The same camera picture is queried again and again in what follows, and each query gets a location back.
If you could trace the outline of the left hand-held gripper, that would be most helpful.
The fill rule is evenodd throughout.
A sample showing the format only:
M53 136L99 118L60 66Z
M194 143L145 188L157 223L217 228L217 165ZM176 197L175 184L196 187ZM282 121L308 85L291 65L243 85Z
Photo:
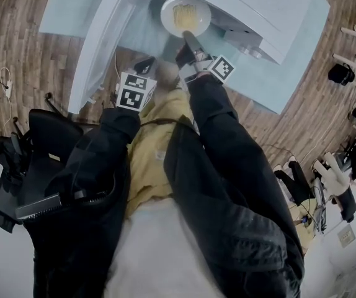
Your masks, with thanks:
M157 81L155 81L158 67L157 58L150 56L134 65L136 74L145 74L145 78L122 72L118 89L116 106L131 111L142 111L151 100Z

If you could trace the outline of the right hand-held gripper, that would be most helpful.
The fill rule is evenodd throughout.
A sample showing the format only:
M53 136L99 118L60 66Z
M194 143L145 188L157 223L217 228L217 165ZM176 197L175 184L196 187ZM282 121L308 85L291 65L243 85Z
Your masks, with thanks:
M178 68L181 68L179 78L183 83L194 81L204 72L225 83L234 73L236 68L227 58L223 55L211 57L192 32L186 30L182 36L185 44L178 51L175 61Z

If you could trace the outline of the white plate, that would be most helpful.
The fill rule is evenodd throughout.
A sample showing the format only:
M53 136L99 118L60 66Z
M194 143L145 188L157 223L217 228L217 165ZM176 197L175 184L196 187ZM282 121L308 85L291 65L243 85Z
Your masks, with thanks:
M211 10L207 3L201 0L166 0L161 7L161 22L164 28L176 37L183 37L186 30L177 29L174 25L172 8L178 4L191 4L197 7L197 28L192 32L196 37L204 33L211 22Z

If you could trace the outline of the person's right forearm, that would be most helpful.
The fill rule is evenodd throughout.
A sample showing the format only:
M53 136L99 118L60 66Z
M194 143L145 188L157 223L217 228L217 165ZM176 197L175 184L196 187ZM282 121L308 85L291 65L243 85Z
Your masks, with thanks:
M208 269L226 298L300 298L305 275L291 213L263 150L210 74L189 86L164 170Z

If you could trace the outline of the person's yellow trousers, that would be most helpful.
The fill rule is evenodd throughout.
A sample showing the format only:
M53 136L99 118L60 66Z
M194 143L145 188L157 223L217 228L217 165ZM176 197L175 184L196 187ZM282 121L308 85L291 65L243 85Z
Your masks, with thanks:
M170 91L159 102L151 101L140 112L141 127L128 146L131 183L125 218L150 200L171 196L164 159L176 122L182 116L194 120L189 94L182 89Z

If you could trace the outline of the table with light blue cloth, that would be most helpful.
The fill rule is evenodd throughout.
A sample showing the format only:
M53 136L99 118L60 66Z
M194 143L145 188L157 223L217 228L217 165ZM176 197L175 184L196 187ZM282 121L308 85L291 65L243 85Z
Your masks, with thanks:
M40 24L40 31L42 33L82 37L85 40L100 1L48 0ZM313 56L321 38L328 13L329 4L326 0L311 0L300 31L291 46L288 64L285 65L283 74L277 77L272 92L267 95L267 99L284 99L286 106ZM203 48L211 57L216 58L219 56L211 54L204 46Z

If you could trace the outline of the white power strip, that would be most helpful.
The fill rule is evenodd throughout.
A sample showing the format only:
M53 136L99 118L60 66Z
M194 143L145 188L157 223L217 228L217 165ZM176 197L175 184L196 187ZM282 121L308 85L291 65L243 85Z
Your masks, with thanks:
M12 75L10 70L7 67L2 67L0 69L0 77L2 79L2 74L6 72L7 73L7 81L4 83L2 82L2 84L4 85L4 92L5 95L8 99L11 98L11 94L12 94L12 87L13 87L13 82L12 82Z

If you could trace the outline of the black bag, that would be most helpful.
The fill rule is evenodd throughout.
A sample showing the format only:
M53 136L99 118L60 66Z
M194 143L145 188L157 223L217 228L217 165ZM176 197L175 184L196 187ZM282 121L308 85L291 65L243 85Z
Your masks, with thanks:
M328 79L337 84L346 86L355 79L355 73L347 64L335 64L328 72Z

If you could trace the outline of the person's white shirt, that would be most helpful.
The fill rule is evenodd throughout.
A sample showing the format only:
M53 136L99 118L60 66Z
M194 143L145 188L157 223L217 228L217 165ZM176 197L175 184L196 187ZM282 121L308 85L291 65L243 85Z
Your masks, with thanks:
M103 298L225 298L176 202L150 200L125 221Z

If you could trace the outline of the black mesh office chair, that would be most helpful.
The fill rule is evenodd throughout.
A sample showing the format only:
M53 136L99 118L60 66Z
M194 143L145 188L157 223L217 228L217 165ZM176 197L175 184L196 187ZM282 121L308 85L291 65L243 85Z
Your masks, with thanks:
M32 144L30 133L0 137L0 228L12 233L20 224L16 208L39 199L44 186L40 160Z

